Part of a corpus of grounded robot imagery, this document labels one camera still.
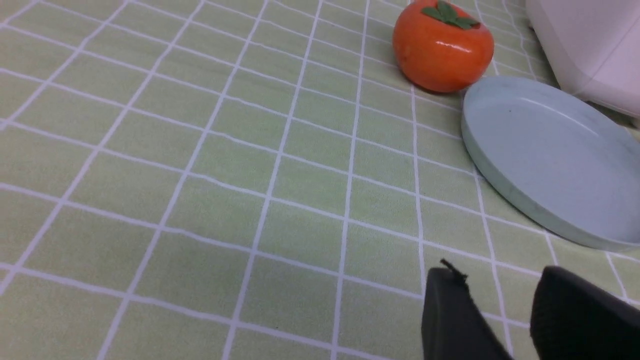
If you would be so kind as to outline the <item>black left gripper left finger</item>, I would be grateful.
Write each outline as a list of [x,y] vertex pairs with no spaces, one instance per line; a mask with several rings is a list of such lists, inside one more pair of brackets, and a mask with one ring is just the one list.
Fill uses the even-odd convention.
[[511,360],[471,296],[468,275],[446,259],[427,272],[422,312],[425,360]]

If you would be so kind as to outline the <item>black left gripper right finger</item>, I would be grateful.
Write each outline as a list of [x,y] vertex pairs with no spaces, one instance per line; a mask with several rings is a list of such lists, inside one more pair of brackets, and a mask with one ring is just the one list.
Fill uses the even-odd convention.
[[637,360],[640,312],[560,266],[535,288],[530,336],[541,360]]

